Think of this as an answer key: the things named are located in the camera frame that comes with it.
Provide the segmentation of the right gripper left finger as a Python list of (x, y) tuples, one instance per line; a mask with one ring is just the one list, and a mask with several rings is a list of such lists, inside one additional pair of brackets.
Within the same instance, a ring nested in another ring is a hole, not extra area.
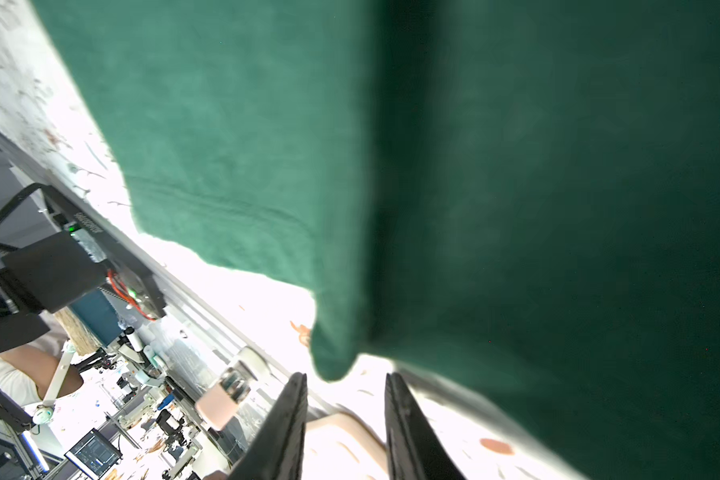
[(307, 375), (294, 373), (228, 480), (299, 480), (308, 411)]

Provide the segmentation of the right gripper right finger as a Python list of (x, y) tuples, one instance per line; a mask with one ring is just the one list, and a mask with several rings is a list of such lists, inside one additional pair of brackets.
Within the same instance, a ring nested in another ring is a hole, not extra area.
[(398, 373), (386, 376), (385, 425), (390, 479), (465, 480)]

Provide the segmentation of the dark green t shirt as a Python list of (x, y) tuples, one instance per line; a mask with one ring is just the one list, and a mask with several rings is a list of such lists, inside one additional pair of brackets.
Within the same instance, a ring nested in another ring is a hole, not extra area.
[(720, 1), (38, 1), (147, 234), (593, 479), (720, 479)]

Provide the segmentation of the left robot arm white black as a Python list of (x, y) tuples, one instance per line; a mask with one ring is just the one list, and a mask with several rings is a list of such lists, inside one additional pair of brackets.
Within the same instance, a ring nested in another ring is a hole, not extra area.
[(105, 283), (107, 267), (66, 232), (0, 260), (0, 353), (49, 331), (42, 312), (55, 313)]

